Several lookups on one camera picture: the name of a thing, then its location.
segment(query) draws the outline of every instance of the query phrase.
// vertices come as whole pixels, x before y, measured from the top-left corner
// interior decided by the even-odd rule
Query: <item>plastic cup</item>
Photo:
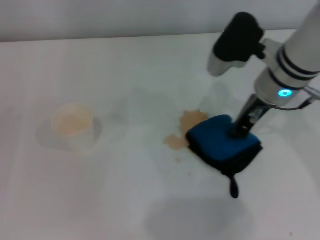
[[[53,113],[51,127],[71,151],[85,152],[95,145],[94,115],[87,106],[63,105]]]

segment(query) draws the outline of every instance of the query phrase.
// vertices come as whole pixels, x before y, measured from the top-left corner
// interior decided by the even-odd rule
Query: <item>spilled liquid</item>
[[[173,150],[179,150],[187,148],[189,143],[186,139],[187,132],[199,123],[208,120],[208,114],[206,112],[197,111],[184,111],[183,116],[180,118],[180,133],[181,136],[174,134],[168,136],[163,141],[164,144],[168,145]]]

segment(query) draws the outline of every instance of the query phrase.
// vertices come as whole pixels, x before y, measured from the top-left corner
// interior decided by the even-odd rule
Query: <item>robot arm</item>
[[[271,108],[286,105],[320,73],[320,3],[309,13],[300,28],[284,44],[265,39],[263,30],[248,13],[238,13],[213,47],[208,71],[220,76],[229,68],[242,68],[252,55],[267,67],[255,82],[255,94],[243,107],[231,131],[245,137]],[[304,103],[311,104],[315,96]]]

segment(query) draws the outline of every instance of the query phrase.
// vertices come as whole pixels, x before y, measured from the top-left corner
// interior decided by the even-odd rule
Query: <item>white tabletop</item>
[[[253,93],[264,68],[254,57],[220,78],[206,72],[218,36],[0,43],[1,240],[318,239],[319,103],[257,124],[264,150],[236,176],[238,199],[218,171],[163,144],[184,110],[236,117]],[[69,102],[96,116],[87,155],[50,131]]]

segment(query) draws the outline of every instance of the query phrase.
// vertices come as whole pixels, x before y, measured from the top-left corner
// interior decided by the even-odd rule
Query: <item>sponge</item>
[[[230,193],[239,196],[235,174],[243,171],[263,149],[259,139],[249,133],[245,138],[232,137],[232,118],[219,115],[203,121],[186,134],[189,148],[205,163],[231,180]]]

